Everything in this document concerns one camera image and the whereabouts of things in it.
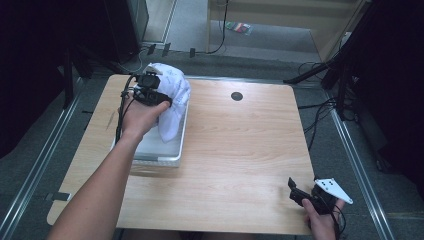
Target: black cable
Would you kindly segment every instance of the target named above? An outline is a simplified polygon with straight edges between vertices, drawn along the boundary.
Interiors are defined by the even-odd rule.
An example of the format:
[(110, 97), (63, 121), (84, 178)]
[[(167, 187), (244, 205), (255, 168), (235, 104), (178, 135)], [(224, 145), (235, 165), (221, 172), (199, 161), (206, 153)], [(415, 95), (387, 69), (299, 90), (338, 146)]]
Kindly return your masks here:
[[(297, 74), (300, 76), (300, 75), (302, 75), (302, 73), (300, 73), (300, 69), (303, 67), (303, 65), (306, 65), (306, 64), (311, 64), (311, 69), (309, 69), (309, 70), (312, 70), (312, 69), (314, 69), (314, 67), (315, 67), (315, 65), (319, 65), (319, 64), (322, 64), (322, 63), (318, 63), (318, 62), (304, 62), (304, 63), (302, 63), (302, 64), (300, 64), (299, 65), (299, 67), (297, 68)], [(319, 77), (317, 74), (315, 74), (314, 75), (316, 78), (318, 78), (319, 80), (322, 80), (322, 77)]]
[(118, 143), (119, 139), (121, 138), (122, 120), (124, 119), (123, 112), (124, 112), (125, 99), (128, 97), (128, 89), (129, 89), (128, 86), (130, 85), (131, 79), (133, 79), (135, 76), (136, 74), (134, 73), (131, 74), (131, 76), (127, 80), (127, 83), (125, 84), (124, 90), (121, 92), (121, 105), (119, 107), (119, 112), (118, 112), (118, 126), (116, 126), (116, 132), (115, 132), (115, 145)]
[(326, 104), (330, 101), (331, 99), (328, 99), (327, 101), (325, 101), (319, 108), (317, 113), (315, 114), (315, 121), (314, 121), (314, 131), (312, 132), (312, 136), (311, 136), (311, 140), (309, 141), (308, 144), (308, 150), (310, 151), (312, 148), (312, 144), (314, 143), (314, 139), (315, 139), (315, 135), (317, 132), (317, 125), (318, 125), (318, 119), (319, 119), (319, 115), (321, 114), (321, 109), (326, 106)]
[[(310, 71), (312, 71), (312, 70), (314, 70), (314, 66), (315, 65), (319, 65), (317, 68), (322, 68), (323, 66), (326, 66), (326, 69), (330, 69), (330, 70), (336, 70), (336, 69), (332, 69), (330, 66), (329, 66), (329, 63), (330, 64), (333, 64), (333, 62), (335, 61), (335, 58), (340, 54), (340, 52), (342, 51), (342, 49), (339, 49), (329, 60), (327, 60), (327, 61), (325, 61), (325, 62), (322, 62), (322, 63), (314, 63), (313, 65), (312, 65), (312, 68), (311, 68), (311, 70), (309, 70), (308, 72), (310, 72)], [(319, 72), (317, 72), (317, 73), (315, 73), (314, 75), (310, 75), (308, 78), (310, 78), (310, 77), (312, 77), (312, 76), (315, 76), (315, 77), (317, 77), (317, 78), (319, 78), (319, 79), (321, 79), (322, 80), (322, 78), (320, 78), (320, 77), (318, 77), (317, 76), (317, 74), (318, 73), (320, 73), (320, 72), (322, 72), (322, 71), (324, 71), (325, 69), (321, 69)], [(292, 78), (292, 79), (285, 79), (285, 80), (283, 80), (283, 82), (284, 83), (287, 83), (287, 84), (298, 84), (298, 83), (300, 83), (300, 82), (302, 82), (302, 81), (304, 81), (304, 80), (307, 80), (307, 78), (305, 78), (305, 79), (299, 79), (299, 77), (300, 77), (301, 75), (299, 75), (299, 76), (297, 76), (297, 77), (294, 77), (294, 78)]]
[(342, 225), (342, 229), (340, 230), (340, 235), (344, 232), (344, 230), (345, 230), (345, 228), (346, 228), (346, 217), (345, 217), (345, 215), (344, 215), (344, 213), (342, 212), (342, 210), (337, 206), (337, 205), (334, 205), (338, 210), (339, 210), (339, 214), (342, 216), (342, 219), (343, 219), (343, 225)]
[(124, 65), (124, 64), (127, 64), (127, 63), (129, 63), (136, 55), (138, 56), (140, 53), (142, 53), (143, 51), (145, 51), (145, 50), (147, 50), (147, 49), (149, 49), (148, 47), (141, 47), (140, 48), (140, 50), (138, 51), (138, 53), (137, 54), (134, 54), (130, 59), (128, 59), (127, 61), (124, 61), (124, 62), (122, 62), (122, 63), (120, 63), (120, 65)]
[(336, 102), (330, 102), (331, 100), (336, 100), (336, 97), (329, 98), (329, 99), (327, 99), (325, 102), (320, 103), (320, 104), (313, 104), (313, 105), (300, 106), (300, 107), (297, 107), (297, 109), (301, 110), (301, 109), (306, 109), (306, 108), (319, 107), (319, 106), (321, 106), (321, 105), (323, 105), (323, 104), (326, 104), (326, 103), (336, 103)]
[(322, 116), (321, 118), (319, 118), (317, 122), (314, 122), (314, 123), (312, 123), (309, 127), (305, 128), (305, 129), (303, 130), (303, 133), (308, 133), (308, 132), (309, 132), (312, 128), (314, 128), (314, 127), (318, 124), (318, 122), (319, 122), (319, 121), (321, 121), (321, 120), (323, 120), (324, 118), (326, 118), (326, 117), (330, 114), (331, 110), (333, 110), (333, 109), (334, 109), (334, 107), (332, 107), (332, 108), (327, 108), (327, 109), (326, 109), (326, 110), (328, 110), (328, 111), (327, 111), (327, 113), (326, 113), (324, 116)]
[(196, 54), (198, 54), (198, 53), (214, 54), (214, 53), (218, 52), (219, 49), (221, 49), (222, 45), (224, 45), (224, 41), (225, 41), (225, 23), (227, 21), (228, 4), (229, 4), (229, 0), (226, 0), (225, 1), (224, 24), (223, 24), (223, 28), (222, 28), (222, 41), (221, 41), (221, 45), (219, 45), (219, 47), (217, 49), (215, 49), (214, 51), (212, 51), (212, 52), (196, 52)]
[(130, 103), (128, 103), (128, 106), (125, 108), (124, 114), (122, 115), (122, 119), (124, 119), (125, 114), (127, 114), (128, 108), (131, 106), (131, 104), (134, 102), (134, 98), (131, 100)]

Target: forearm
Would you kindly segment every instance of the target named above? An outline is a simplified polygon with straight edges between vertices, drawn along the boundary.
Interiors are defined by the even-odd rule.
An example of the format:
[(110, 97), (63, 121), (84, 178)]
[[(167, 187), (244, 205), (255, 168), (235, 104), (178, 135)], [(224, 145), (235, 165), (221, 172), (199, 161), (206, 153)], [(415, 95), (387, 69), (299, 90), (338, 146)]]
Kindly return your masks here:
[(123, 136), (57, 219), (49, 239), (110, 239), (138, 141)]

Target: wire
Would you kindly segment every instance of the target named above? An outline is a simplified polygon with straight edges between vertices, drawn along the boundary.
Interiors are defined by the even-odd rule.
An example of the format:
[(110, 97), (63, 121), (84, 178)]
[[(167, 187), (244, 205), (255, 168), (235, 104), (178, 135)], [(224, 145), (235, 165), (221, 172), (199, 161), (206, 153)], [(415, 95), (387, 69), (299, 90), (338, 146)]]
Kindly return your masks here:
[(342, 219), (343, 219), (344, 224), (342, 224), (342, 229), (340, 230), (340, 234), (342, 234), (346, 228), (346, 217), (344, 213), (342, 212), (342, 210), (337, 205), (334, 205), (334, 206), (339, 210), (338, 213), (342, 216)]
[[(226, 7), (229, 4), (230, 1), (228, 1), (226, 4), (223, 4), (223, 5), (219, 5), (218, 4), (218, 0), (216, 2), (217, 2), (217, 6), (218, 7)], [(218, 18), (221, 19), (221, 11), (219, 11), (219, 10), (218, 10), (218, 15), (219, 15)], [(221, 21), (218, 21), (218, 26), (219, 26), (219, 31), (221, 31), (221, 32), (225, 31), (224, 30), (224, 28), (225, 28), (225, 21), (224, 21), (223, 26), (221, 26)], [(219, 54), (220, 56), (223, 56), (224, 53), (227, 51), (227, 46), (225, 46), (225, 41), (224, 40), (225, 39), (223, 39), (223, 41), (222, 41), (223, 46), (224, 46), (224, 51)]]
[[(315, 139), (315, 135), (316, 135), (316, 131), (317, 131), (317, 125), (318, 125), (318, 122), (320, 121), (320, 120), (322, 120), (322, 119), (324, 119), (329, 113), (330, 113), (330, 111), (334, 108), (334, 101), (332, 101), (332, 100), (334, 100), (335, 98), (330, 98), (330, 99), (328, 99), (328, 100), (326, 100), (325, 102), (323, 102), (323, 103), (321, 103), (321, 104), (318, 104), (318, 105), (309, 105), (309, 106), (303, 106), (303, 107), (301, 107), (301, 108), (299, 108), (299, 109), (304, 109), (304, 108), (310, 108), (310, 107), (317, 107), (317, 106), (319, 106), (319, 108), (318, 108), (318, 111), (317, 111), (317, 113), (315, 114), (315, 120), (314, 120), (314, 122), (309, 126), (309, 127), (307, 127), (307, 128), (305, 128), (304, 129), (304, 133), (307, 133), (308, 131), (310, 131), (311, 129), (314, 129), (314, 131), (312, 132), (312, 136), (311, 136), (311, 140), (309, 141), (309, 144), (308, 144), (308, 150), (310, 151), (311, 150), (311, 148), (312, 148), (312, 144), (313, 144), (313, 142), (314, 142), (314, 139)], [(326, 110), (330, 110), (330, 111), (328, 111), (327, 112), (327, 114), (324, 116), (324, 117), (322, 117), (322, 118), (320, 118), (319, 116), (324, 112), (324, 111), (326, 111), (326, 110), (324, 110), (324, 111), (322, 111), (321, 112), (321, 109), (323, 108), (323, 107), (325, 107), (325, 106), (332, 106), (332, 108), (331, 109), (326, 109)]]
[(127, 82), (125, 83), (124, 90), (121, 92), (121, 105), (119, 107), (119, 112), (118, 112), (119, 116), (118, 116), (118, 126), (116, 127), (116, 132), (115, 132), (115, 145), (118, 143), (119, 139), (121, 138), (122, 121), (124, 119), (123, 111), (124, 111), (125, 99), (128, 98), (128, 90), (129, 90), (128, 86), (130, 85), (131, 79), (133, 79), (135, 76), (136, 75), (134, 73), (131, 74), (131, 76), (128, 78)]
[[(323, 64), (323, 63), (319, 63), (319, 62), (304, 62), (304, 63), (302, 63), (302, 64), (300, 64), (299, 65), (299, 67), (297, 68), (297, 74), (300, 76), (300, 75), (302, 75), (302, 73), (300, 73), (300, 69), (304, 66), (304, 65), (306, 65), (306, 64), (311, 64), (311, 69), (309, 69), (309, 70), (312, 70), (312, 69), (314, 69), (314, 67), (315, 67), (315, 65), (319, 65), (319, 64)], [(319, 77), (317, 74), (315, 74), (314, 75), (316, 78), (318, 78), (319, 80), (322, 80), (322, 77)]]
[(144, 48), (144, 49), (142, 48), (142, 49), (140, 50), (140, 52), (138, 53), (138, 60), (140, 61), (140, 67), (139, 67), (139, 68), (137, 68), (137, 70), (134, 70), (134, 71), (129, 70), (129, 69), (125, 68), (124, 66), (122, 66), (121, 64), (119, 64), (119, 66), (120, 66), (123, 70), (127, 71), (128, 73), (136, 73), (136, 72), (140, 71), (140, 70), (141, 70), (141, 68), (143, 67), (143, 61), (141, 60), (141, 53), (142, 53), (142, 52), (144, 52), (144, 51), (146, 51), (146, 50), (147, 50), (147, 48)]
[(125, 108), (124, 114), (122, 114), (122, 119), (124, 119), (125, 114), (127, 114), (128, 108), (131, 106), (131, 104), (134, 102), (134, 98), (131, 100), (130, 103), (128, 103), (128, 106)]
[[(310, 71), (312, 70), (312, 69), (314, 69), (314, 66), (315, 65), (325, 65), (326, 67), (327, 67), (327, 69), (330, 69), (330, 70), (333, 70), (333, 71), (336, 71), (336, 69), (333, 69), (333, 68), (331, 68), (329, 65), (328, 65), (328, 62), (330, 62), (330, 61), (333, 61), (334, 60), (334, 58), (337, 56), (337, 55), (339, 55), (340, 54), (340, 52), (342, 51), (342, 48), (341, 48), (341, 42), (342, 42), (342, 40), (343, 40), (343, 38), (340, 40), (340, 42), (339, 42), (339, 50), (329, 59), (329, 60), (327, 60), (327, 61), (325, 61), (325, 62), (322, 62), (322, 63), (318, 63), (318, 62), (305, 62), (305, 63), (302, 63), (298, 68), (297, 68), (297, 73), (299, 74), (299, 76), (300, 75), (302, 75), (302, 74), (300, 74), (300, 68), (303, 66), (303, 65), (305, 65), (305, 64), (313, 64), (312, 65), (312, 67), (311, 67), (311, 69), (310, 69)], [(321, 78), (321, 77), (318, 77), (317, 76), (317, 74), (315, 74), (314, 76), (315, 77), (317, 77), (317, 78), (319, 78), (320, 80), (322, 80), (323, 78)]]
[(230, 0), (226, 0), (225, 1), (225, 4), (219, 4), (218, 3), (218, 0), (216, 1), (216, 5), (218, 6), (218, 7), (224, 7), (225, 6), (225, 12), (224, 12), (224, 22), (223, 22), (223, 28), (222, 28), (222, 41), (221, 41), (221, 44), (219, 45), (219, 47), (217, 48), (217, 49), (215, 49), (214, 51), (212, 51), (212, 52), (196, 52), (196, 54), (198, 54), (198, 53), (200, 53), (200, 54), (214, 54), (214, 53), (216, 53), (216, 52), (218, 52), (219, 51), (219, 49), (221, 49), (221, 47), (222, 47), (222, 45), (224, 45), (224, 42), (225, 42), (225, 24), (226, 24), (226, 22), (227, 22), (227, 12), (228, 12), (228, 4), (229, 4), (229, 2), (230, 2)]

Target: floor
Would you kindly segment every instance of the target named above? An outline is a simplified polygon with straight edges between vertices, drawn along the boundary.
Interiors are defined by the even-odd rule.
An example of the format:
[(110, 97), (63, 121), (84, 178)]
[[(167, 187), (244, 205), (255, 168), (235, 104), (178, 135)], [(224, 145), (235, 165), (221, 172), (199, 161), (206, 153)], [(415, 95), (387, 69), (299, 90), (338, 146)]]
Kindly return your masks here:
[[(151, 4), (154, 5), (154, 9), (159, 9), (155, 3)], [(159, 15), (168, 16), (168, 9), (169, 7), (164, 6)], [(207, 24), (205, 16), (207, 16), (207, 1), (177, 0), (171, 13), (170, 27), (165, 33), (162, 44), (171, 44), (170, 50), (174, 51), (189, 52), (190, 48), (195, 48), (197, 52), (204, 52)], [(309, 29), (248, 24), (251, 27), (249, 35), (226, 29), (224, 44), (216, 54), (299, 63), (321, 61)], [(153, 31), (154, 26), (157, 24), (152, 24), (151, 28), (148, 26), (147, 31)], [(218, 49), (221, 44), (222, 30), (222, 22), (212, 21), (210, 51)], [(145, 38), (146, 42), (151, 41), (150, 36)], [(160, 38), (155, 42), (160, 45)]]
[[(299, 71), (306, 71), (312, 66), (302, 63), (320, 61), (308, 30), (254, 24), (252, 33), (248, 36), (227, 31), (226, 41), (218, 54), (214, 56), (198, 54), (193, 59), (189, 58), (190, 48), (195, 48), (199, 52), (205, 50), (205, 13), (206, 0), (176, 0), (175, 11), (170, 15), (168, 32), (158, 35), (162, 39), (156, 40), (157, 48), (163, 48), (164, 43), (171, 43), (172, 51), (169, 55), (172, 57), (162, 57), (161, 51), (156, 51), (150, 56), (143, 52), (138, 59), (133, 59), (124, 67), (142, 70), (142, 67), (149, 62), (164, 62), (181, 67), (191, 75), (228, 76), (275, 82), (295, 77)], [(211, 49), (220, 44), (222, 36), (219, 32), (219, 23), (213, 24), (215, 33), (211, 39)], [(11, 239), (42, 239), (48, 232), (49, 226), (45, 222), (45, 217), (51, 202), (46, 201), (44, 197), (46, 193), (59, 188), (78, 147), (83, 129), (90, 120), (90, 112), (94, 110), (105, 79), (110, 74), (106, 70), (100, 74), (101, 76), (94, 76), (84, 85), (80, 103), (51, 156), (46, 174), (40, 179), (31, 201), (25, 202), (28, 204), (27, 210), (22, 216), (18, 216), (22, 219), (18, 226), (14, 226), (16, 230)], [(295, 87), (298, 105), (314, 104), (328, 97), (319, 88), (318, 78), (311, 78), (300, 85)], [(5, 216), (7, 213), (7, 205), (14, 200), (15, 194), (24, 184), (26, 173), (31, 170), (36, 156), (49, 136), (48, 130), (54, 126), (61, 114), (62, 97), (59, 96), (58, 101), (52, 103), (35, 123), (36, 127), (28, 132), (19, 149), (9, 155), (8, 159), (0, 161), (0, 216)], [(309, 121), (314, 119), (315, 110), (303, 110), (300, 111), (300, 115), (302, 124), (307, 126), (310, 124)], [(345, 134), (346, 141), (340, 140), (340, 133)], [(337, 117), (329, 114), (329, 117), (320, 122), (317, 140), (310, 156), (317, 174), (342, 179), (338, 181), (339, 184), (353, 195), (355, 203), (346, 207), (349, 222), (346, 239), (424, 239), (422, 228), (424, 201), (419, 198), (414, 185), (404, 176), (378, 171), (375, 158), (358, 124), (337, 122)], [(356, 174), (361, 171), (366, 173), (365, 177)], [(257, 239), (311, 238), (271, 234), (259, 235)]]
[(146, 0), (149, 22), (143, 39), (145, 42), (165, 41), (176, 3), (177, 0)]

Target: metal frame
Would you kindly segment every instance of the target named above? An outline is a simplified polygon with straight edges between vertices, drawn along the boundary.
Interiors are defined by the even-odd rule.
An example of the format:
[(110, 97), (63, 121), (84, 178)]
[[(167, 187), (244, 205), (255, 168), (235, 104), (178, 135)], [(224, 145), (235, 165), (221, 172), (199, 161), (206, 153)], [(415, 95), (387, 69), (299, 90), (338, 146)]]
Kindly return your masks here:
[(7, 214), (0, 226), (0, 239), (7, 240), (12, 238), (12, 235), (22, 215), (24, 214), (26, 207), (28, 206), (31, 197), (50, 162), (51, 156), (53, 155), (56, 146), (74, 113), (75, 107), (79, 102), (80, 94), (84, 86), (85, 82), (82, 80), (82, 78), (79, 78), (76, 83), (77, 94), (75, 98), (72, 100), (72, 102), (70, 102), (70, 105), (67, 109), (62, 110), (58, 121), (56, 122), (52, 132), (50, 133), (46, 143), (38, 155), (37, 160), (32, 166), (31, 171), (25, 179), (25, 182), (9, 206)]
[[(191, 79), (209, 79), (216, 81), (237, 81), (237, 82), (250, 82), (250, 83), (268, 83), (268, 84), (284, 84), (281, 80), (264, 80), (264, 79), (248, 79), (248, 78), (227, 78), (227, 77), (208, 77), (208, 76), (190, 76), (187, 78)], [(9, 210), (6, 214), (0, 226), (0, 239), (10, 239), (16, 226), (18, 225), (50, 158), (55, 151), (55, 148), (75, 110), (76, 105), (79, 102), (80, 94), (85, 82), (79, 78), (76, 84), (77, 94), (71, 102), (68, 109), (63, 110), (59, 120), (53, 128), (48, 140), (46, 141), (41, 153), (39, 154), (36, 162), (34, 163), (30, 173), (28, 174), (23, 186), (21, 187), (18, 194), (15, 196)], [(300, 84), (293, 86), (294, 88), (306, 88), (306, 89), (318, 89), (319, 84)], [(329, 92), (325, 92), (327, 98), (331, 98), (332, 95)], [(355, 173), (358, 185), (362, 191), (365, 202), (368, 206), (368, 210), (374, 221), (375, 227), (381, 239), (395, 239), (390, 225), (387, 221), (386, 214), (378, 200), (378, 197), (372, 187), (372, 184), (367, 176), (364, 166), (361, 163), (360, 156), (356, 151), (355, 145), (350, 137), (349, 130), (344, 122), (341, 121), (335, 110), (331, 111), (334, 123), (337, 131), (340, 135), (341, 141), (345, 147), (346, 153), (352, 165), (353, 172)]]

